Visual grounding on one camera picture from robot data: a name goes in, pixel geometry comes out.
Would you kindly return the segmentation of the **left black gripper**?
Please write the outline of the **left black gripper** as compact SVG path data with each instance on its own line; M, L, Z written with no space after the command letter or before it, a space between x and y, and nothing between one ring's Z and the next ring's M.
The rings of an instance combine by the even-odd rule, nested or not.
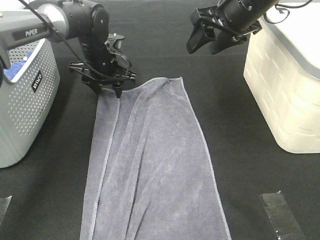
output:
M90 87L99 95L102 86L112 85L112 89L118 99L123 92L123 83L136 82L136 73L131 71L132 64L128 57L121 53L110 53L107 48L102 50L98 59L84 60L72 49L71 52L78 62L71 62L68 66L71 72L81 75L81 82Z

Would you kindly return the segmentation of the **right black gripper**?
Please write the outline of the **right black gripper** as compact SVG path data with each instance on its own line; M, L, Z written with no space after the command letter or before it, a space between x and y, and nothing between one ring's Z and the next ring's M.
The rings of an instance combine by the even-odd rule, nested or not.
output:
M193 31L186 43L187 52L193 54L210 42L212 55L240 45L246 35L262 29L260 16L261 11L249 0L222 0L217 5L196 8L190 16Z

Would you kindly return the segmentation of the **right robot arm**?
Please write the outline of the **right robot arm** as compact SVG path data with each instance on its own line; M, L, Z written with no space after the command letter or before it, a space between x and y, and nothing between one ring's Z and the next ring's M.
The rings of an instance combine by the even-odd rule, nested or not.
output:
M193 31L186 44L189 54L210 43L215 55L244 44L248 35L262 26L258 19L277 3L276 0L220 0L217 5L195 8L190 15Z

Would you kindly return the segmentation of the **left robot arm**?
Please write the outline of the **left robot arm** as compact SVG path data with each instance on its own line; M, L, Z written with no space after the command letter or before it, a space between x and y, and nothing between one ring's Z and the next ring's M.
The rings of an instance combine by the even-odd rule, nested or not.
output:
M84 57L71 49L78 61L68 68L81 74L81 81L95 93L111 85L120 98L124 82L136 81L130 60L120 51L124 36L109 32L110 15L101 4L89 0L53 0L38 9L23 0L21 4L24 10L0 13L2 81L7 79L4 70L11 67L10 50L41 39L66 43L74 38L78 39Z

